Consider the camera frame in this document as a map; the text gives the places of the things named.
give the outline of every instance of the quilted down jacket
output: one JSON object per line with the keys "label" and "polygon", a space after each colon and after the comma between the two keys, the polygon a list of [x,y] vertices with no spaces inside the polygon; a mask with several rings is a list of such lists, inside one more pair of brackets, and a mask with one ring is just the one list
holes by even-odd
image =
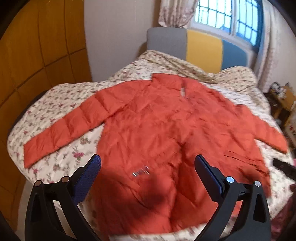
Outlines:
{"label": "quilted down jacket", "polygon": [[238,182],[259,180],[269,196],[268,169],[254,139],[287,152],[283,135],[246,106],[196,80],[154,74],[152,81],[98,91],[33,137],[24,146],[25,167],[103,122],[102,169],[92,191],[108,235],[168,233],[209,221],[217,206],[195,172],[198,154]]}

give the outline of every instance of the white wall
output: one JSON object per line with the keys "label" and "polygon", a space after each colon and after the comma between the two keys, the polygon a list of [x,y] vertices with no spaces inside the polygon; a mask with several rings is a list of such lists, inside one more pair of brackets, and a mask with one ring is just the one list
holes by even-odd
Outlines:
{"label": "white wall", "polygon": [[160,0],[84,0],[84,25],[93,81],[103,81],[146,50],[158,26]]}
{"label": "white wall", "polygon": [[296,91],[296,37],[285,19],[283,17],[279,19],[278,58],[272,78],[280,85],[290,82]]}

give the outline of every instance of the floor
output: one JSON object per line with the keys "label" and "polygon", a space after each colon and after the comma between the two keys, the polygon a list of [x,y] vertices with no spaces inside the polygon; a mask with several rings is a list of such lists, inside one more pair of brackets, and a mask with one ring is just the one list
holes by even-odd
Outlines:
{"label": "floor", "polygon": [[[21,239],[21,241],[25,241],[25,218],[26,218],[27,205],[30,198],[32,187],[33,187],[33,184],[31,184],[29,181],[26,181],[24,190],[22,193],[22,197],[20,200],[17,230],[15,233]],[[57,214],[59,216],[59,219],[61,221],[61,224],[66,234],[75,238],[63,212],[60,209],[57,209]]]}

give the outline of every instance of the floral bedsheet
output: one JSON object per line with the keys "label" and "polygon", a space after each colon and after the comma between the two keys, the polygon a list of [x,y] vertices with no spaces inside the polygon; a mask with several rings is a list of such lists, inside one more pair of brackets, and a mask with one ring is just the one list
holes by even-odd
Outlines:
{"label": "floral bedsheet", "polygon": [[[235,104],[244,104],[250,108],[254,115],[276,127],[274,119],[270,116],[270,107],[263,94],[256,88],[257,80],[253,72],[246,67],[233,67],[218,74],[208,74],[202,69],[178,58],[161,52],[148,50],[134,62],[121,69],[103,82],[60,84],[49,90],[41,99],[33,104],[23,118],[12,129],[7,148],[10,157],[25,175],[34,183],[42,180],[44,183],[59,181],[63,176],[71,176],[74,171],[84,166],[93,153],[100,140],[104,124],[87,132],[71,144],[52,153],[30,169],[24,168],[24,144],[33,136],[42,132],[55,121],[65,116],[81,104],[96,91],[129,80],[150,80],[153,73],[178,74],[201,81],[209,88],[222,93]],[[271,177],[271,197],[268,200],[271,218],[275,217],[292,195],[289,186],[292,181],[282,172],[272,166],[272,159],[279,158],[292,164],[291,154],[282,154],[265,143],[256,140],[264,157]],[[96,223],[96,212],[92,205],[92,194],[79,204],[79,208],[91,227],[99,234]],[[234,220],[230,220],[224,233],[229,233]],[[194,240],[205,225],[190,227],[177,233],[126,235],[110,237],[111,240]]]}

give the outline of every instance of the yellow headboard panel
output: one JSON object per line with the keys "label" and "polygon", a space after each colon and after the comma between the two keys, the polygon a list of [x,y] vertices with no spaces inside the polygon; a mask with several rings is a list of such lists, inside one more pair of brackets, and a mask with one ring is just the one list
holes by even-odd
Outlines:
{"label": "yellow headboard panel", "polygon": [[194,30],[187,30],[186,60],[207,73],[221,70],[223,57],[222,40]]}

